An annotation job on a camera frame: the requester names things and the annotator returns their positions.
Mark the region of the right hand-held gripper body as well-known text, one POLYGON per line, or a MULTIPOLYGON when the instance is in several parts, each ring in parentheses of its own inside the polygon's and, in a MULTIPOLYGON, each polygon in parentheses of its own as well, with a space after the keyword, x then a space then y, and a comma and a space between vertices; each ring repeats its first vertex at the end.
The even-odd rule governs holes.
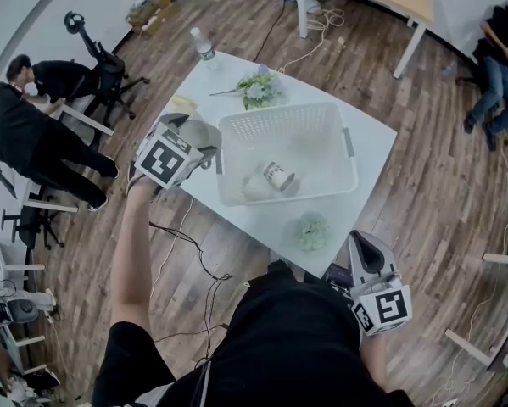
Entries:
POLYGON ((366 336, 403 326, 412 318, 410 287, 405 285, 392 249, 372 234, 349 234, 349 294, 352 312, 366 336))

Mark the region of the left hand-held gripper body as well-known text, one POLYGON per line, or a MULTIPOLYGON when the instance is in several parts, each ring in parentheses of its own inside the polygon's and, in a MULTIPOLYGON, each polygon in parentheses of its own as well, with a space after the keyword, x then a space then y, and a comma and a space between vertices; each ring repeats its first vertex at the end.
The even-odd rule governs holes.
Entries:
POLYGON ((221 132, 197 114, 162 114, 133 157, 133 181, 147 177, 163 189, 179 187, 201 168, 199 149, 215 146, 219 153, 221 144, 221 132))

